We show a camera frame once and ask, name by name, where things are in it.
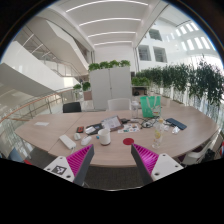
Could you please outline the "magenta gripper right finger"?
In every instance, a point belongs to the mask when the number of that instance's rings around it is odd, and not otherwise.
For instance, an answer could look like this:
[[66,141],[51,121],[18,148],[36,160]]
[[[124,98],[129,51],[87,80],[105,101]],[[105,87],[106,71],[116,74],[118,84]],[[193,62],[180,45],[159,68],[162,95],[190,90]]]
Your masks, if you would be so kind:
[[168,154],[156,154],[137,144],[131,145],[131,154],[137,164],[144,185],[182,169],[182,166]]

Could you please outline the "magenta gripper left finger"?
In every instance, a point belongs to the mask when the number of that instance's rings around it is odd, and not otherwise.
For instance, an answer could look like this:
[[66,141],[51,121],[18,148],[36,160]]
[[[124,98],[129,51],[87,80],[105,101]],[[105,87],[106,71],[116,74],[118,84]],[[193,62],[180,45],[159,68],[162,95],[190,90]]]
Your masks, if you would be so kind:
[[76,185],[83,186],[93,156],[94,145],[91,144],[67,157],[58,156],[44,170]]

